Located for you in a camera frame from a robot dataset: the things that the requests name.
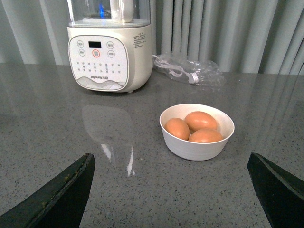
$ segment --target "brown egg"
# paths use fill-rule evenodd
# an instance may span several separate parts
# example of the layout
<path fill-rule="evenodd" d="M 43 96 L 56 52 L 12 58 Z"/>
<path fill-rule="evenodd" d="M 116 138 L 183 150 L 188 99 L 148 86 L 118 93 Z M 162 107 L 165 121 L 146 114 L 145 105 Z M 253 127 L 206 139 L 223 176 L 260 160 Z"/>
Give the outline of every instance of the brown egg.
<path fill-rule="evenodd" d="M 167 121 L 164 128 L 167 132 L 174 135 L 175 137 L 183 140 L 188 140 L 190 130 L 185 121 L 180 118 L 172 118 Z"/>
<path fill-rule="evenodd" d="M 214 143 L 221 141 L 222 139 L 223 136 L 218 131 L 210 128 L 204 128 L 194 132 L 188 141 L 194 143 Z"/>
<path fill-rule="evenodd" d="M 218 128 L 217 121 L 213 118 L 213 116 L 200 111 L 189 113 L 185 118 L 185 122 L 192 132 L 203 128 L 210 128 L 214 130 Z"/>

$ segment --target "granite countertop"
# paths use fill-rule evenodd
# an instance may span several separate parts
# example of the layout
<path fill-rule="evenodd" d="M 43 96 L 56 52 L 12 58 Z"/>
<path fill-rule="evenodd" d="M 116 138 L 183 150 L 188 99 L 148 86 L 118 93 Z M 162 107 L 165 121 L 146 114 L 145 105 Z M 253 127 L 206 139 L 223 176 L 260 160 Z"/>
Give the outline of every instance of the granite countertop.
<path fill-rule="evenodd" d="M 270 227 L 247 163 L 256 152 L 304 180 L 304 77 L 224 75 L 210 88 L 153 71 L 117 94 L 82 88 L 69 66 L 0 64 L 0 214 L 92 153 L 82 228 Z M 159 116 L 183 103 L 234 121 L 215 158 L 188 161 L 166 147 Z"/>

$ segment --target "ceramic bowl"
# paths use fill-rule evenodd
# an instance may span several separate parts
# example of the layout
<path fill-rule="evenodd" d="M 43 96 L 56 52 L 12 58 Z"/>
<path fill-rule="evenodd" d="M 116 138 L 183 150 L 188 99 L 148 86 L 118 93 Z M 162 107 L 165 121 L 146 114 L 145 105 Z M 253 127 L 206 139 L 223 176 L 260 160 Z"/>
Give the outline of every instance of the ceramic bowl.
<path fill-rule="evenodd" d="M 179 139 L 164 129 L 169 119 L 177 117 L 184 120 L 187 114 L 195 111 L 206 112 L 215 118 L 218 123 L 217 130 L 222 134 L 223 140 L 213 143 L 193 143 Z M 178 104 L 167 108 L 160 116 L 160 125 L 169 150 L 181 158 L 192 161 L 209 160 L 219 155 L 234 132 L 234 123 L 227 114 L 202 104 Z"/>

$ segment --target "white appliance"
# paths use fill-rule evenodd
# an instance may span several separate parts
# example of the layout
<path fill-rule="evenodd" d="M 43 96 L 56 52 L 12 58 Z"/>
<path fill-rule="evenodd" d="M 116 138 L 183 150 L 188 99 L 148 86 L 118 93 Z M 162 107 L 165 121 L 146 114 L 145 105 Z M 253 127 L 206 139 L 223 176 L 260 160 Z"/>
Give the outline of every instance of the white appliance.
<path fill-rule="evenodd" d="M 68 54 L 84 88 L 131 92 L 152 72 L 149 0 L 67 0 Z"/>

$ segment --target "curtain fold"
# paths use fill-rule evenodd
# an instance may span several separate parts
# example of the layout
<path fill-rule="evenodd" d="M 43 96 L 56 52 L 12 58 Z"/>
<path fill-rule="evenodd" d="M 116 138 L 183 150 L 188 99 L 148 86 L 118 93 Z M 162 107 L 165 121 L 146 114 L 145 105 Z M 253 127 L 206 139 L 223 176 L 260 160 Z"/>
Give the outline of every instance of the curtain fold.
<path fill-rule="evenodd" d="M 152 51 L 303 75 L 303 0 L 151 0 Z M 66 1 L 0 0 L 0 63 L 69 65 Z"/>

